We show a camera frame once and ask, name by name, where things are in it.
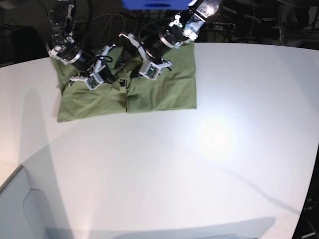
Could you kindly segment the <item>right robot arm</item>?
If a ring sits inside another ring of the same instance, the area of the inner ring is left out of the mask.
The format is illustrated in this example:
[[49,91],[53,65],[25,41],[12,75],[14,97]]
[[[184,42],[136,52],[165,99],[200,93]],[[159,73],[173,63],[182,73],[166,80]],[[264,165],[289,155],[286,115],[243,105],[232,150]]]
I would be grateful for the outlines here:
[[100,54],[93,53],[80,42],[75,31],[76,3],[74,0],[56,0],[50,10],[52,24],[51,41],[47,43],[48,55],[71,65],[77,72],[69,77],[68,84],[83,82],[89,90],[95,90],[103,83],[112,84],[116,78],[108,67],[113,59],[108,56],[115,45],[106,45]]

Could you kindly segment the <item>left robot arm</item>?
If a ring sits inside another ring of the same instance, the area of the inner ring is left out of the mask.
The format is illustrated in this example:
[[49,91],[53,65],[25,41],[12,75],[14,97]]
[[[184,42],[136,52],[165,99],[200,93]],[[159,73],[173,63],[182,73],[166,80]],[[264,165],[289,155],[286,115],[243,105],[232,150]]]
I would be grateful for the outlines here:
[[129,60],[139,55],[142,62],[132,70],[132,78],[143,76],[155,80],[162,69],[171,71],[172,62],[164,60],[163,56],[172,49],[194,42],[206,20],[218,11],[220,4],[220,0],[193,0],[187,10],[144,23],[137,34],[120,33],[119,37],[127,39],[128,43],[123,47],[115,68],[128,65]]

